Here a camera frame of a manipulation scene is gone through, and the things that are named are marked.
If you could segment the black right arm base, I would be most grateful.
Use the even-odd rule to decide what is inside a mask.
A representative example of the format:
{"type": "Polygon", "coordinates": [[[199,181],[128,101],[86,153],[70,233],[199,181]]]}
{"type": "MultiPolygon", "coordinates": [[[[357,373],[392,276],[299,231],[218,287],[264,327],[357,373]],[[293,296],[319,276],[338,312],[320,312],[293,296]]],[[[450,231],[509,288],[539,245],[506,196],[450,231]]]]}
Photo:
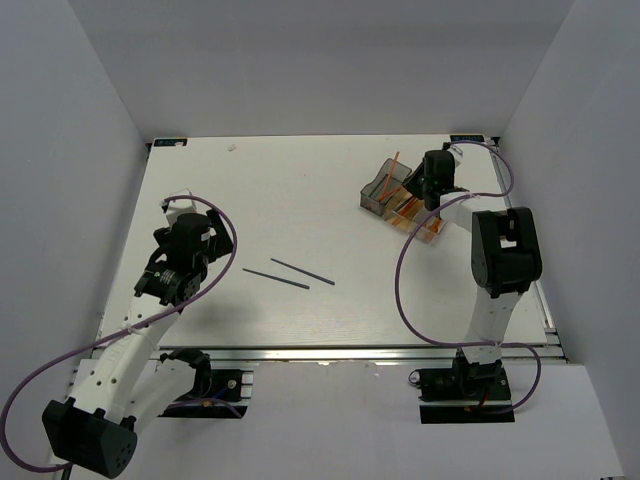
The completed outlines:
{"type": "Polygon", "coordinates": [[[418,391],[420,422],[423,425],[468,425],[513,423],[511,390],[505,369],[493,379],[481,379],[462,386],[453,369],[415,369],[408,383],[418,391]]]}

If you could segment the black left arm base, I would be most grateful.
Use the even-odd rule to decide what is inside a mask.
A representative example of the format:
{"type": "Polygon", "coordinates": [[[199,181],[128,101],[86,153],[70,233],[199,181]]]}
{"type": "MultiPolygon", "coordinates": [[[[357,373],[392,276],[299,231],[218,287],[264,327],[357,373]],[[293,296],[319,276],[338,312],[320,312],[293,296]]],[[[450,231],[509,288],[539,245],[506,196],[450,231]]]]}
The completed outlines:
{"type": "Polygon", "coordinates": [[[205,352],[180,348],[163,353],[159,362],[185,364],[194,373],[192,388],[174,400],[161,418],[242,419],[252,396],[254,371],[246,368],[221,368],[211,364],[205,352]]]}

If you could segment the orange plastic knife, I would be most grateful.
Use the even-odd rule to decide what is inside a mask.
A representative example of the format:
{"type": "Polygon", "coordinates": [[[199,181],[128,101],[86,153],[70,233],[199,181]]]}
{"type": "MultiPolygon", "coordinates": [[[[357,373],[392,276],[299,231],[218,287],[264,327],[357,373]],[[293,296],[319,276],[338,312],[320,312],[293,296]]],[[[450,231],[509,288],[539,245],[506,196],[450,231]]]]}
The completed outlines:
{"type": "Polygon", "coordinates": [[[422,209],[424,202],[416,197],[408,202],[403,208],[394,211],[394,220],[412,220],[415,215],[422,209]]]}

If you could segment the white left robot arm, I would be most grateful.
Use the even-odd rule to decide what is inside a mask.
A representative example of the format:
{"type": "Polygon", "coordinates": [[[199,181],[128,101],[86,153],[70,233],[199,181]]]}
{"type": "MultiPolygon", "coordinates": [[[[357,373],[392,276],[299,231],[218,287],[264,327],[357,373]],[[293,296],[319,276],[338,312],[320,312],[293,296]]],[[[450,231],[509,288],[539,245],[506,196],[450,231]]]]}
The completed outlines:
{"type": "Polygon", "coordinates": [[[142,379],[147,361],[201,289],[210,263],[234,243],[213,209],[181,207],[155,231],[158,246],[134,286],[121,325],[89,375],[64,402],[52,401],[42,420],[53,453],[108,479],[128,466],[139,435],[174,402],[199,400],[212,390],[210,358],[181,347],[161,357],[142,379]]]}

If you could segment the yellow plastic knife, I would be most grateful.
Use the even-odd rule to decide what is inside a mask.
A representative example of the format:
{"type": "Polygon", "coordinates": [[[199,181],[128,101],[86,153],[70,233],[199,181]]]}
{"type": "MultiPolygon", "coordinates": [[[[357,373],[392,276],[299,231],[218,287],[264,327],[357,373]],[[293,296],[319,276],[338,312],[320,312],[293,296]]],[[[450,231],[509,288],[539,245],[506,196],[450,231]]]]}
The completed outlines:
{"type": "Polygon", "coordinates": [[[412,199],[413,199],[412,195],[404,195],[402,197],[398,196],[397,198],[394,198],[394,203],[391,205],[391,209],[393,211],[398,211],[401,208],[403,208],[412,199]]]}

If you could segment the orange chopstick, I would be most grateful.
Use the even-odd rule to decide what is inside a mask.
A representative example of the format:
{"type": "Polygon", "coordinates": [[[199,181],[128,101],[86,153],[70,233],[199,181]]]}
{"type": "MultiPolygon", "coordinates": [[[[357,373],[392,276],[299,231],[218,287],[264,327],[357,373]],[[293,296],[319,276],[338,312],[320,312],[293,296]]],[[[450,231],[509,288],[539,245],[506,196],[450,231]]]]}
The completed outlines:
{"type": "Polygon", "coordinates": [[[398,162],[398,159],[399,159],[399,155],[400,155],[400,151],[396,151],[396,153],[395,153],[395,155],[393,157],[393,160],[391,162],[391,165],[389,167],[389,170],[388,170],[388,172],[386,174],[382,189],[381,189],[381,191],[380,191],[380,193],[379,193],[379,195],[377,197],[377,201],[378,202],[382,202],[382,200],[385,198],[385,195],[386,195],[386,192],[387,192],[387,189],[388,189],[388,185],[389,185],[389,183],[391,181],[391,178],[393,177],[393,171],[394,171],[395,166],[396,166],[396,164],[398,162]]]}
{"type": "Polygon", "coordinates": [[[400,185],[394,189],[391,189],[389,191],[385,191],[384,193],[382,193],[381,195],[378,195],[377,197],[374,197],[374,200],[378,203],[384,203],[386,202],[389,198],[397,195],[398,193],[400,193],[401,191],[404,190],[404,186],[400,185]]]}

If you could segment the blue chopstick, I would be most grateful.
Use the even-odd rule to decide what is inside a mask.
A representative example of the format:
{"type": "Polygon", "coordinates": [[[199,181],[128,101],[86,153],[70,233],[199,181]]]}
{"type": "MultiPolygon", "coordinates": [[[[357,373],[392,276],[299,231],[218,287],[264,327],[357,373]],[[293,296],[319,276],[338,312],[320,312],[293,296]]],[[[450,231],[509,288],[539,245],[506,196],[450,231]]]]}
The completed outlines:
{"type": "Polygon", "coordinates": [[[298,272],[300,274],[303,274],[305,276],[308,276],[310,278],[313,278],[314,280],[317,280],[317,281],[320,281],[322,283],[325,283],[327,285],[330,285],[330,286],[335,286],[336,285],[334,280],[331,280],[329,278],[326,278],[324,276],[321,276],[321,275],[319,275],[317,273],[314,273],[314,272],[311,272],[309,270],[305,270],[305,269],[303,269],[301,267],[292,265],[290,263],[284,262],[282,260],[279,260],[279,259],[276,259],[276,258],[270,258],[270,261],[274,262],[274,263],[276,263],[278,265],[281,265],[281,266],[283,266],[285,268],[288,268],[290,270],[296,271],[296,272],[298,272]]]}
{"type": "Polygon", "coordinates": [[[279,282],[282,284],[286,284],[286,285],[290,285],[293,286],[295,288],[299,288],[299,289],[303,289],[303,290],[310,290],[310,286],[307,284],[303,284],[294,280],[290,280],[287,278],[283,278],[283,277],[279,277],[279,276],[275,276],[275,275],[271,275],[265,272],[261,272],[261,271],[257,271],[257,270],[253,270],[253,269],[248,269],[248,268],[242,268],[242,271],[245,273],[249,273],[251,275],[255,275],[255,276],[259,276],[261,278],[265,278],[265,279],[269,279],[275,282],[279,282]]]}

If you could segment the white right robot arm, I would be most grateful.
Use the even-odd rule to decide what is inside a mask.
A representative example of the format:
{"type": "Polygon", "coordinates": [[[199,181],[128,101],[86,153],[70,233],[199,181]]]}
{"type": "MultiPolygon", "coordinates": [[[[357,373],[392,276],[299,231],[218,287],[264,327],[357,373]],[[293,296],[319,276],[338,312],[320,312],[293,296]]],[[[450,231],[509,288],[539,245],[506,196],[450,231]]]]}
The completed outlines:
{"type": "Polygon", "coordinates": [[[449,149],[430,150],[420,170],[404,183],[436,216],[471,235],[470,267],[476,283],[471,321],[452,364],[451,384],[472,399],[501,368],[501,344],[516,305],[542,273],[533,214],[526,207],[491,210],[484,196],[455,185],[449,149]]]}

